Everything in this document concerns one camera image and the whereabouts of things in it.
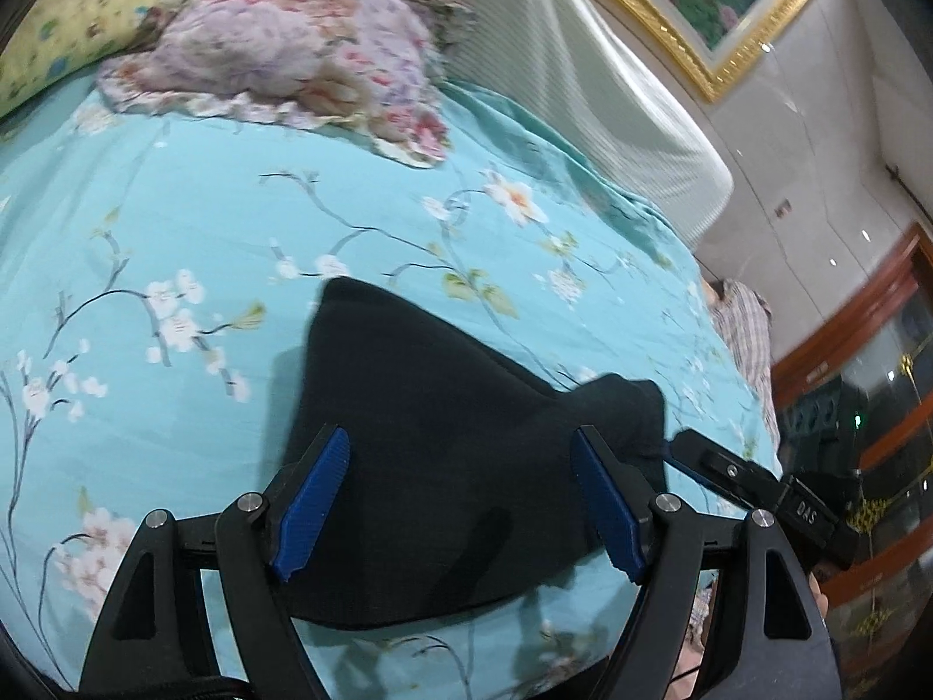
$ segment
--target yellow pillow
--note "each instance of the yellow pillow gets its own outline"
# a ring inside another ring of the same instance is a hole
[[[127,46],[157,0],[37,0],[0,55],[0,118]]]

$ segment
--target white tiled wall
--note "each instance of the white tiled wall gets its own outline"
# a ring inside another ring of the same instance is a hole
[[[739,279],[768,299],[773,356],[780,359],[838,310],[920,219],[883,170],[871,46],[855,0],[810,0],[715,105],[694,101],[631,32],[603,14],[731,169],[734,194],[696,254],[707,273]],[[785,200],[790,213],[778,218],[774,211]]]

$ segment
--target bed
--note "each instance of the bed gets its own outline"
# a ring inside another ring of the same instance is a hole
[[[148,510],[215,512],[272,479],[329,278],[389,288],[557,387],[652,379],[668,436],[695,428],[775,467],[682,231],[547,114],[448,81],[451,146],[425,169],[339,129],[116,114],[95,69],[0,128],[0,619],[58,683],[76,685]],[[737,513],[668,481],[694,508]],[[204,587],[221,668],[241,676],[218,578]],[[635,596],[594,554],[463,617],[297,629],[332,697],[530,697],[605,656]]]

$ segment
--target pink flower print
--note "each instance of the pink flower print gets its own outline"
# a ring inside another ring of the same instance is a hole
[[[720,5],[720,23],[723,29],[726,29],[726,32],[731,32],[739,25],[739,13],[732,10],[729,5]]]

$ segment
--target gold picture frame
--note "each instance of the gold picture frame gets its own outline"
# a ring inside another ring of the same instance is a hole
[[[631,15],[660,44],[707,102],[720,100],[808,0],[758,0],[723,49],[706,49],[699,34],[666,0],[608,0]]]

